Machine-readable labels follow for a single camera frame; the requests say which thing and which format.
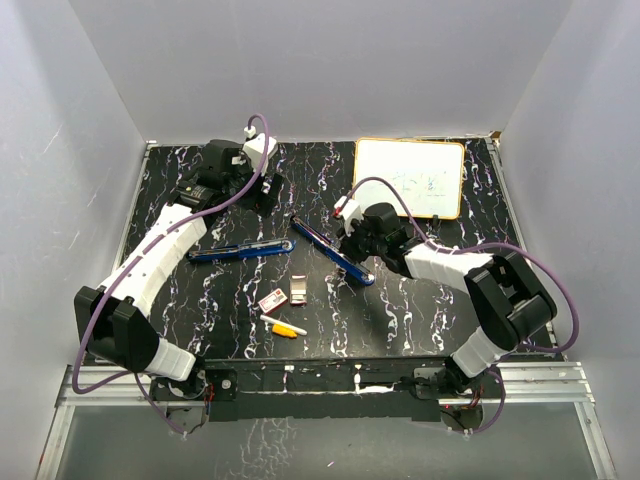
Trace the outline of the yellow marker cap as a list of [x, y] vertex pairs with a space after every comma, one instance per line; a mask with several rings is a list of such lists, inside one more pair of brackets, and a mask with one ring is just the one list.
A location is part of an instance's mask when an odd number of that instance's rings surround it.
[[288, 327], [282, 326], [280, 324], [274, 324], [272, 326], [272, 332], [275, 335], [281, 336], [283, 338], [288, 338], [288, 339], [295, 339], [298, 337], [298, 334], [294, 330]]

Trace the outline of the red white staple box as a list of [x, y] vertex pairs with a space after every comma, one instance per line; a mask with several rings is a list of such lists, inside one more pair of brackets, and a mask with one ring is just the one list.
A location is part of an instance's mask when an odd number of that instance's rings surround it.
[[270, 292], [267, 296], [262, 298], [259, 302], [259, 308], [264, 314], [267, 314], [281, 305], [286, 304], [288, 301], [287, 295], [280, 288]]

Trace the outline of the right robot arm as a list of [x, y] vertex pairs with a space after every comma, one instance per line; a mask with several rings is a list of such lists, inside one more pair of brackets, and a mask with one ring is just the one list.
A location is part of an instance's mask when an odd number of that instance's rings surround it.
[[447, 388], [457, 396], [471, 395], [489, 367], [557, 314], [550, 294], [518, 252], [438, 251], [411, 235], [387, 202], [362, 209], [356, 201], [341, 198], [334, 216], [343, 222], [339, 251], [349, 260], [360, 263], [378, 257], [393, 273], [469, 296], [479, 326], [449, 356], [442, 372]]

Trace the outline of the staple tray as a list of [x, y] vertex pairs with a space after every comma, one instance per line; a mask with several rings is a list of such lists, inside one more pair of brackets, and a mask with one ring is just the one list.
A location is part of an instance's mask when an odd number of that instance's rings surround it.
[[307, 277], [292, 275], [290, 277], [290, 304], [299, 306], [307, 303]]

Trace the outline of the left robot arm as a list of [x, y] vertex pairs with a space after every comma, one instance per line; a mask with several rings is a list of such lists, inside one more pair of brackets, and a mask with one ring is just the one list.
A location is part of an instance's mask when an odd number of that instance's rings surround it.
[[176, 266], [230, 206], [271, 213], [282, 184], [281, 175], [266, 175], [276, 150], [276, 139], [265, 134], [242, 144], [212, 140], [203, 148], [133, 252], [99, 286], [76, 294], [81, 354], [170, 379], [186, 399], [204, 392], [207, 376], [195, 367], [195, 355], [160, 337], [149, 316]]

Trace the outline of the white marker pen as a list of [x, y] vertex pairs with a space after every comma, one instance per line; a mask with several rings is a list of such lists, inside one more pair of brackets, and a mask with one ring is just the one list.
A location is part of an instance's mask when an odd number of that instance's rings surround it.
[[270, 317], [270, 316], [268, 316], [268, 315], [264, 315], [264, 314], [262, 314], [262, 315], [260, 316], [260, 319], [261, 319], [263, 322], [265, 322], [265, 323], [267, 323], [267, 324], [270, 324], [270, 325], [272, 325], [272, 326], [273, 326], [274, 324], [280, 324], [280, 325], [282, 325], [282, 326], [288, 327], [288, 328], [290, 328], [290, 329], [294, 330], [294, 331], [298, 334], [298, 336], [306, 336], [306, 335], [308, 334], [308, 332], [307, 332], [305, 329], [302, 329], [302, 328], [297, 327], [297, 326], [294, 326], [294, 325], [292, 325], [292, 324], [289, 324], [289, 323], [283, 322], [283, 321], [281, 321], [281, 320], [279, 320], [279, 319], [275, 319], [275, 318]]

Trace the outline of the small whiteboard orange frame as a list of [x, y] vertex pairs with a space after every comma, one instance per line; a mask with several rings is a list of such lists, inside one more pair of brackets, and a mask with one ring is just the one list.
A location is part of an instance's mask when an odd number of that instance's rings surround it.
[[[416, 219], [455, 220], [460, 214], [465, 147], [456, 142], [361, 138], [353, 182], [372, 178], [354, 194], [363, 207], [388, 202]], [[394, 187], [376, 181], [382, 178]]]

